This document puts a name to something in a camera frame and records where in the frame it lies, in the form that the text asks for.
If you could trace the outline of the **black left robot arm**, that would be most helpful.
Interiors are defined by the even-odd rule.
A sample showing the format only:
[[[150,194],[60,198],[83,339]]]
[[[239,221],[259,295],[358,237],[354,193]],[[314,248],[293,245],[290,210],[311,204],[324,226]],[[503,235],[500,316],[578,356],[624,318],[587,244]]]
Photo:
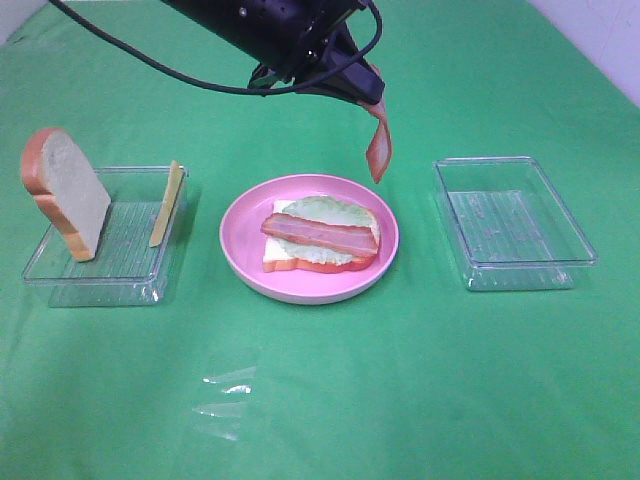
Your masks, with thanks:
[[[171,8],[258,61],[244,93],[323,95],[375,105],[385,83],[366,59],[347,18],[370,1],[169,1]]]

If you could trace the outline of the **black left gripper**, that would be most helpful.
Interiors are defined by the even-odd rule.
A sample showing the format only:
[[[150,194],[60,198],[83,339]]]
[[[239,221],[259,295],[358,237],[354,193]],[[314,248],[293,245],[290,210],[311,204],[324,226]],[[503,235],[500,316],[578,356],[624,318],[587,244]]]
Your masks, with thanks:
[[[249,89],[271,89],[288,82],[323,38],[357,10],[363,1],[222,1],[219,35],[258,61]],[[346,24],[320,44],[317,60],[309,60],[294,85],[313,82],[298,93],[323,95],[353,104],[376,105],[385,83],[364,58],[327,79],[318,78],[358,53]]]

